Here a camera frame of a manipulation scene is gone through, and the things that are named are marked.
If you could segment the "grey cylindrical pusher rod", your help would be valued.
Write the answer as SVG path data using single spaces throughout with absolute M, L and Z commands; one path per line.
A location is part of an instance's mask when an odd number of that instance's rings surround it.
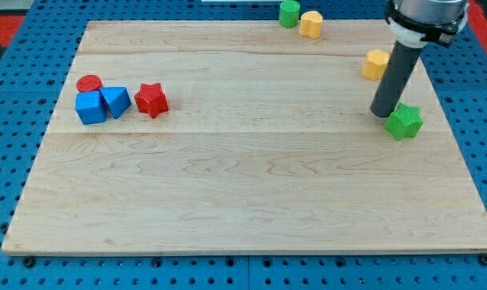
M 405 46 L 399 41 L 395 42 L 386 70 L 370 106 L 373 115 L 388 118 L 395 110 L 422 50 L 422 48 Z

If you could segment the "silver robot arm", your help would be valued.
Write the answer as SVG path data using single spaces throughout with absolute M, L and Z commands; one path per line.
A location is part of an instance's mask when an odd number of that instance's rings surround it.
M 434 43 L 448 47 L 467 24 L 468 0 L 389 0 L 385 21 L 396 37 L 386 70 L 370 106 L 387 118 L 398 101 L 422 50 Z

